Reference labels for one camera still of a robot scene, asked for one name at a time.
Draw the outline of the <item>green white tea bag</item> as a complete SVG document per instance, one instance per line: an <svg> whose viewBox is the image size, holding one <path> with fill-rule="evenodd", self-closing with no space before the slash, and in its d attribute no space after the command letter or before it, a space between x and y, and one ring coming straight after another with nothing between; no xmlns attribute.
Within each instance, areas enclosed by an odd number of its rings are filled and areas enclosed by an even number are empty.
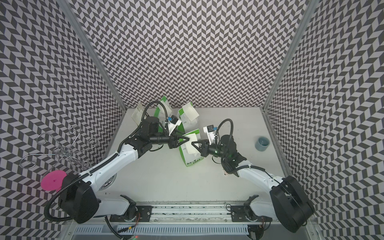
<svg viewBox="0 0 384 240"><path fill-rule="evenodd" d="M178 110L179 117L182 121L179 131L188 133L199 128L199 113L194 108L192 102L186 103Z"/></svg>
<svg viewBox="0 0 384 240"><path fill-rule="evenodd" d="M186 167L190 167L204 159L204 157L201 156L201 153L192 146L192 142L201 139L200 130L193 130L184 134L183 137L189 138L189 141L179 146L179 151Z"/></svg>
<svg viewBox="0 0 384 240"><path fill-rule="evenodd" d="M166 96L162 97L160 99L161 104L158 104L154 113L154 117L158 118L158 132L162 133L164 129L162 127L165 127L165 129L168 131L168 134L170 134L169 130L169 117L173 115L173 110L169 104L169 101Z"/></svg>

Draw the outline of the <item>navy and cream tote bag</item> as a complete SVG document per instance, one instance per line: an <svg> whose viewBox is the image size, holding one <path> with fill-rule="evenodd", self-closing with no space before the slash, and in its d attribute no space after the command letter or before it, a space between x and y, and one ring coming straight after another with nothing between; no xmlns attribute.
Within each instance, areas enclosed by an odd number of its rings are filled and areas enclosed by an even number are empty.
<svg viewBox="0 0 384 240"><path fill-rule="evenodd" d="M145 107L142 105L142 103L139 103L132 114L132 119L137 124L137 126L139 126L142 121L144 110Z"/></svg>

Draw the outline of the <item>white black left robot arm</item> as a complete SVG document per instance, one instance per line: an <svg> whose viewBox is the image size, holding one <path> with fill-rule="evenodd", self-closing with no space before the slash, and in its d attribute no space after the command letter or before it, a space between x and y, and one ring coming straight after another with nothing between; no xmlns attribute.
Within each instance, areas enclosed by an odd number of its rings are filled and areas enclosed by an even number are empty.
<svg viewBox="0 0 384 240"><path fill-rule="evenodd" d="M143 114L138 127L121 141L114 154L79 175L67 175L63 179L61 189L44 208L45 218L52 222L74 220L78 224L109 215L134 220L138 209L131 198L122 195L118 199L102 199L96 193L122 168L150 151L153 145L167 144L174 149L187 143L189 138L178 131L181 123L174 115L165 116L165 121L161 122L157 117Z"/></svg>

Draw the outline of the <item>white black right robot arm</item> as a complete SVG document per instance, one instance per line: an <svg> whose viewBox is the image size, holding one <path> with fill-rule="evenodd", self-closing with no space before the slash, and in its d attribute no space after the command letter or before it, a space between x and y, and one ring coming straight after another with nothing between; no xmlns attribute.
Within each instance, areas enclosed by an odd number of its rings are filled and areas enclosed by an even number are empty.
<svg viewBox="0 0 384 240"><path fill-rule="evenodd" d="M307 225L316 210L296 178L283 178L268 173L242 156L234 141L234 123L231 119L223 120L218 127L208 126L207 131L207 140L191 143L201 156L220 158L220 164L227 175L246 179L270 195L267 202L260 200L258 195L248 198L244 203L244 212L249 221L269 217L278 220L292 233Z"/></svg>

